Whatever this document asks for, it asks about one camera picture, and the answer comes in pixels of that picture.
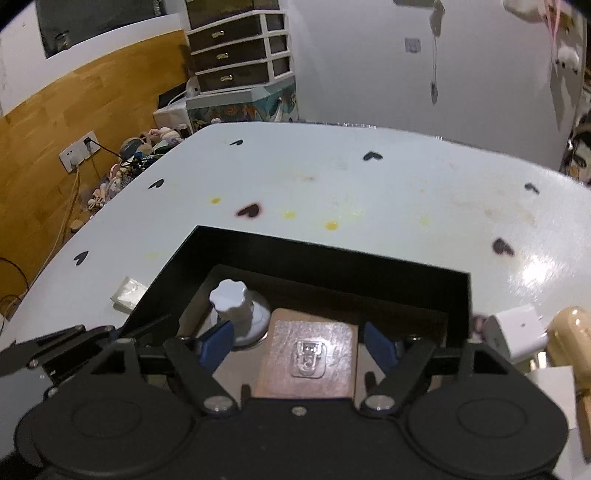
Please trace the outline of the white knob suction holder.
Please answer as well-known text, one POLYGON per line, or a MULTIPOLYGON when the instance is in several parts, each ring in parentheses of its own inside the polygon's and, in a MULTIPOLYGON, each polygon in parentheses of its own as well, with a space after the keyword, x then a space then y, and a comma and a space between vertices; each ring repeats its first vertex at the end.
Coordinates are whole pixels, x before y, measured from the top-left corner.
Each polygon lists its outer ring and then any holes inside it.
POLYGON ((270 327, 270 304, 242 281, 222 280, 209 294, 216 322, 233 325, 233 347, 249 348, 266 336, 270 327))

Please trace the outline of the pile of plush toys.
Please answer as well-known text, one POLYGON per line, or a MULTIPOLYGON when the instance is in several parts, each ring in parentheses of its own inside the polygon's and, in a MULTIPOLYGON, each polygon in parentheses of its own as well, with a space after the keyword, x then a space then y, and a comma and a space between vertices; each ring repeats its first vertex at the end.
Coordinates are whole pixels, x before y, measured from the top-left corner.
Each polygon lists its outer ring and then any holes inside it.
POLYGON ((87 136, 83 140, 83 144, 89 157, 93 156, 92 148, 97 147, 116 158, 116 162, 91 194, 87 202, 88 210, 90 212, 100 210, 132 180, 191 134, 190 128, 185 124, 180 124, 178 128, 154 128, 140 133, 137 137, 128 138, 121 144, 118 151, 107 149, 87 136))

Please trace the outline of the white wall socket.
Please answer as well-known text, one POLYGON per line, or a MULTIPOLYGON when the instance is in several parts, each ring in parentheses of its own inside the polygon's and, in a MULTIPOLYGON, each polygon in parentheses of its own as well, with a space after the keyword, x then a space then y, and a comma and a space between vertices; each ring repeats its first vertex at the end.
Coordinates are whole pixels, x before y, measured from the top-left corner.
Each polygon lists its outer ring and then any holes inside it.
POLYGON ((94 131, 90 131, 79 140, 73 142, 59 153, 59 160, 67 173, 71 173, 77 166, 88 160, 98 152, 98 144, 94 131))

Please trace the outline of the white plug adapter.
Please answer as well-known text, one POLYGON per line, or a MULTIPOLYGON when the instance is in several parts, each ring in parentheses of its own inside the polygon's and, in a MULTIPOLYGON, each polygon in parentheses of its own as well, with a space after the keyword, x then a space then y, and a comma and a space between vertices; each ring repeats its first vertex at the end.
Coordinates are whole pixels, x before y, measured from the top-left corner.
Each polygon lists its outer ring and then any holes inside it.
POLYGON ((512 364, 546 348, 547 331, 532 304, 489 316, 482 327, 485 342, 512 364))

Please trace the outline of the black storage box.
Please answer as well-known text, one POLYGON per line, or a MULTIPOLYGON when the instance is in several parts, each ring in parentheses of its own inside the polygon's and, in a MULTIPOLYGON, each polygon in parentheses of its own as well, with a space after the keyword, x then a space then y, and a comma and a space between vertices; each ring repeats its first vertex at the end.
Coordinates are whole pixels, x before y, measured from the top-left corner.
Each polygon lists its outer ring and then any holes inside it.
POLYGON ((270 236, 198 226, 152 282, 122 327, 146 346, 162 334, 188 331, 212 302, 214 284, 229 279, 270 304, 256 398, 332 398, 352 395, 356 378, 332 373, 306 380, 287 371, 291 345, 321 336, 329 359, 354 370, 358 349, 339 333, 366 343, 372 324, 403 355, 416 341, 461 347, 469 334, 471 282, 467 273, 270 236))

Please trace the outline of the gold oval case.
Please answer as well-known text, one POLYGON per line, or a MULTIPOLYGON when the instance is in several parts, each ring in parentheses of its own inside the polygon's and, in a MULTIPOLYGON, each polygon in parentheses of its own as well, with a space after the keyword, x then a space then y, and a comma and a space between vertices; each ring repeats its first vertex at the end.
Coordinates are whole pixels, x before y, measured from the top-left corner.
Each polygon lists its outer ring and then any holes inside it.
POLYGON ((547 352, 555 366, 590 374, 590 313, 580 306, 560 310, 548 327, 547 352))

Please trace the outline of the teal patterned cabinet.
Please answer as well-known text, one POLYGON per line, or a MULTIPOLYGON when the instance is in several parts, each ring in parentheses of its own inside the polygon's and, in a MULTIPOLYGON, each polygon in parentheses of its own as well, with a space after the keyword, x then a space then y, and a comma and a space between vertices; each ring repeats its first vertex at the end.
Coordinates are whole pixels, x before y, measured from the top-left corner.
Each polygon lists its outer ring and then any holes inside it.
POLYGON ((294 75, 266 85, 202 93, 185 104, 194 131, 219 123, 298 121, 294 75))

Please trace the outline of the white cube charger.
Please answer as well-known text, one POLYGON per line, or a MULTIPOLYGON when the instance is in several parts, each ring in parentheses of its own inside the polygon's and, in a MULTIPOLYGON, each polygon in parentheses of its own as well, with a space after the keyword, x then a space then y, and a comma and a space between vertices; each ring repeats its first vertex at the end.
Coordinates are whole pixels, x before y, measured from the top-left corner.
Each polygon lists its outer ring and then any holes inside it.
POLYGON ((568 428, 576 429, 576 389, 571 366, 547 367, 526 374, 562 410, 567 418, 568 428))

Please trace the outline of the wooden square coaster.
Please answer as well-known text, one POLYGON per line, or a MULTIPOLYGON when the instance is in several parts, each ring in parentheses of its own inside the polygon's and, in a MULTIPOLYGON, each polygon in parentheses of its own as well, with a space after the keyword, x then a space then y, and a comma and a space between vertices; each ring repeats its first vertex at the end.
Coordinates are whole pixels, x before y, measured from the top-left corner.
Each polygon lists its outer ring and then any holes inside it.
POLYGON ((274 399, 355 397, 359 327, 279 308, 253 395, 274 399))
POLYGON ((579 434, 583 457, 590 463, 591 455, 591 429, 590 429, 590 371, 575 371, 576 383, 576 408, 579 434))

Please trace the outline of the white drawer cabinet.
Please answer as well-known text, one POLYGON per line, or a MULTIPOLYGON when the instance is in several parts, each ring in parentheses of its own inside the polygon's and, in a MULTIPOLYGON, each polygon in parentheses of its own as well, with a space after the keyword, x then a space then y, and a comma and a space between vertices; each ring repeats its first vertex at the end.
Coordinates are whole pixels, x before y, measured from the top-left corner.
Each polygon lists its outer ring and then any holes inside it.
POLYGON ((276 83, 294 74, 287 13, 252 10, 186 33, 200 92, 276 83))

